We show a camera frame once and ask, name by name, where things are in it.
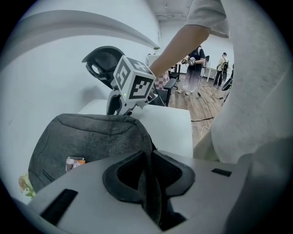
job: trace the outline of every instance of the person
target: person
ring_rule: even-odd
[[[189,64],[185,76],[185,80],[182,85],[182,89],[178,90],[179,93],[185,93],[185,95],[192,95],[195,89],[199,86],[201,78],[201,68],[206,62],[205,53],[201,46],[192,51],[187,57],[187,64]]]
[[[217,86],[219,78],[220,79],[219,79],[219,84],[218,85],[219,85],[219,87],[222,86],[222,75],[223,75],[224,71],[227,72],[228,63],[229,63],[229,59],[227,58],[227,54],[224,52],[222,57],[219,60],[218,66],[217,66],[217,74],[216,74],[215,81],[214,81],[214,86],[215,87]]]
[[[210,34],[229,38],[230,33],[236,63],[233,87],[193,152],[194,158],[237,163],[240,156],[293,135],[291,51],[257,3],[194,0],[186,25],[150,69],[160,75]]]

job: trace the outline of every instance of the ceiling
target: ceiling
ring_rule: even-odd
[[[186,21],[193,0],[147,0],[159,22]]]

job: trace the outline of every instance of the wooden floor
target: wooden floor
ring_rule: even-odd
[[[177,83],[180,88],[182,82],[185,79],[185,75],[181,74],[181,81]],[[169,107],[175,107],[179,109],[185,109],[190,111],[190,117],[192,120],[201,120],[205,118],[215,117],[219,110],[222,108],[223,102],[226,98],[225,91],[222,91],[220,87],[213,86],[213,80],[209,79],[209,82],[206,81],[206,78],[202,78],[200,83],[199,97],[196,93],[193,95],[187,96],[185,94],[179,94],[176,89],[172,89],[171,100]],[[201,130],[204,126],[210,127],[213,119],[204,120],[200,122],[191,122],[193,130],[193,146],[195,146],[201,139]],[[202,136],[207,133],[208,129],[204,128],[202,130]]]

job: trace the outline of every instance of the white t-shirt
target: white t-shirt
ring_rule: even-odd
[[[231,34],[233,42],[233,85],[211,127],[220,161],[236,163],[267,142],[292,136],[292,55],[264,11],[254,1],[194,0],[186,24]]]

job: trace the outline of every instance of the black cushion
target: black cushion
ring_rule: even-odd
[[[176,79],[171,78],[164,86],[164,89],[170,90],[174,87],[175,84],[176,84]]]
[[[176,78],[179,77],[179,73],[178,72],[170,72],[169,71],[169,77],[176,79]]]

